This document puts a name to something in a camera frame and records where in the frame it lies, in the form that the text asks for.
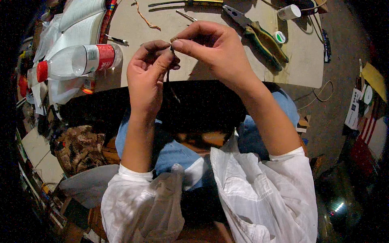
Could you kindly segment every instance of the floor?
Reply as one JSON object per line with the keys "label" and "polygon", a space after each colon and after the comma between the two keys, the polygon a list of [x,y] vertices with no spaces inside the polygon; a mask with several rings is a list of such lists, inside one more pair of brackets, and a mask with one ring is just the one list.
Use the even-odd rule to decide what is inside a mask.
{"label": "floor", "polygon": [[[369,59],[367,33],[353,9],[343,0],[328,0],[329,13],[321,14],[323,29],[331,42],[331,62],[324,64],[323,85],[331,80],[334,93],[327,102],[314,101],[300,110],[302,115],[311,114],[310,127],[302,138],[308,140],[309,157],[324,154],[329,163],[340,154],[345,136],[342,136],[343,123],[350,105],[352,89],[359,75],[359,58],[363,63]],[[309,104],[314,98],[312,88],[280,84],[295,101],[297,109]],[[320,98],[331,94],[328,84]]]}

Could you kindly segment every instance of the pliers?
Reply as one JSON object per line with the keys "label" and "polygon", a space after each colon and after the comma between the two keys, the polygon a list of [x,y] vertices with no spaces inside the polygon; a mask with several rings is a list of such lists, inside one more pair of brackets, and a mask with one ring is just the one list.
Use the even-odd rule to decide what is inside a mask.
{"label": "pliers", "polygon": [[277,71],[281,71],[282,66],[279,60],[288,63],[289,58],[284,54],[277,42],[275,42],[272,35],[262,29],[258,21],[253,22],[245,17],[244,13],[228,5],[224,5],[223,10],[245,30],[245,36],[255,44],[258,52],[265,57],[266,61]]}

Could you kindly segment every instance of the table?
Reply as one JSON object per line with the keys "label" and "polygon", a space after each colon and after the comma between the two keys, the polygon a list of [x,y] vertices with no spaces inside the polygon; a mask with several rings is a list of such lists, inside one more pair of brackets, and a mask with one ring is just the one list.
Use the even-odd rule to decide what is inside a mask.
{"label": "table", "polygon": [[[128,63],[142,43],[157,39],[170,42],[169,40],[172,37],[191,23],[190,20],[176,13],[176,10],[198,20],[229,25],[235,28],[240,36],[243,35],[242,30],[225,13],[221,14],[221,7],[189,7],[184,6],[183,3],[148,7],[148,4],[155,2],[163,2],[163,0],[139,1],[139,11],[151,24],[158,25],[161,31],[148,27],[138,14],[136,5],[131,6],[134,1],[118,1],[117,9],[110,23],[109,35],[128,40],[129,46],[121,46],[123,66],[112,74],[116,77],[116,81],[109,78],[109,82],[119,82],[117,80],[120,76],[118,72],[121,72],[120,87],[127,86],[126,69]],[[324,48],[307,17],[282,21],[278,19],[277,11],[261,0],[225,0],[224,3],[245,13],[251,20],[259,21],[261,27],[267,32],[272,34],[280,30],[287,37],[287,43],[282,45],[282,50],[288,56],[289,63],[279,73],[272,73],[267,69],[263,64],[265,62],[262,61],[263,63],[261,63],[259,61],[261,57],[258,56],[251,43],[245,37],[242,39],[251,67],[261,80],[313,88],[322,86]],[[319,31],[315,21],[314,25],[316,30]],[[181,69],[171,71],[171,81],[216,79],[204,64],[181,53],[176,52],[176,54],[181,59]]]}

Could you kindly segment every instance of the yellow paper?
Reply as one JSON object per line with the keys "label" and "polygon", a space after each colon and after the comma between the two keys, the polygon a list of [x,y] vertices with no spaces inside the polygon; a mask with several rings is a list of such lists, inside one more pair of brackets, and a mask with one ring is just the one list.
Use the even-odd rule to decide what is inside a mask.
{"label": "yellow paper", "polygon": [[369,82],[370,86],[387,102],[384,77],[370,63],[362,69],[363,77]]}

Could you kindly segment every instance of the open book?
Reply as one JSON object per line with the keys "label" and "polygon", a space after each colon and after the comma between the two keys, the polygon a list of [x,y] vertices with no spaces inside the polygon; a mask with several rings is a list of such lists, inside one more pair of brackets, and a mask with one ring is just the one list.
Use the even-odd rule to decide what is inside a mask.
{"label": "open book", "polygon": [[105,0],[72,0],[60,20],[62,34],[45,60],[68,46],[97,44],[105,11]]}

